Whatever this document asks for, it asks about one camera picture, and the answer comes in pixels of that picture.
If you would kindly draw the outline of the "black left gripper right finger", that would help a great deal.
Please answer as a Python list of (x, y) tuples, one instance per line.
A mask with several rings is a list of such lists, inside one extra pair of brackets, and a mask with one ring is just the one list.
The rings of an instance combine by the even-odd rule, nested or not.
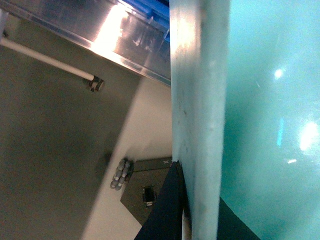
[(260, 238), (219, 198), (217, 240), (259, 240)]

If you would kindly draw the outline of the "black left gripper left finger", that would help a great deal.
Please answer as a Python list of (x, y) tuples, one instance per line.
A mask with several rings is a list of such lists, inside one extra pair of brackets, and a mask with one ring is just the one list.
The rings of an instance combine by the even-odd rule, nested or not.
[(136, 240), (181, 240), (183, 211), (188, 205), (182, 165), (172, 162), (159, 196), (147, 220), (136, 235)]

